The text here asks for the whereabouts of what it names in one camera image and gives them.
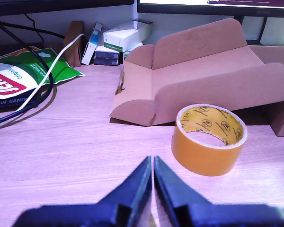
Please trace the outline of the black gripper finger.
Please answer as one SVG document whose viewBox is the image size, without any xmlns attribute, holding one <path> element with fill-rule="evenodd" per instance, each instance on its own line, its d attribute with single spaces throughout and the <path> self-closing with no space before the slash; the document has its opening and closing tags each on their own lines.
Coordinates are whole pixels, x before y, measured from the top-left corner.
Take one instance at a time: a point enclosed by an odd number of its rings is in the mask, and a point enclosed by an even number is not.
<svg viewBox="0 0 284 227">
<path fill-rule="evenodd" d="M 135 227 L 138 225 L 151 195 L 151 157 L 147 156 L 131 174 L 98 205 L 113 209 L 112 227 Z"/>
<path fill-rule="evenodd" d="M 159 157 L 154 157 L 154 181 L 159 199 L 174 227 L 191 227 L 189 206 L 212 205 L 205 197 L 183 182 Z"/>
</svg>

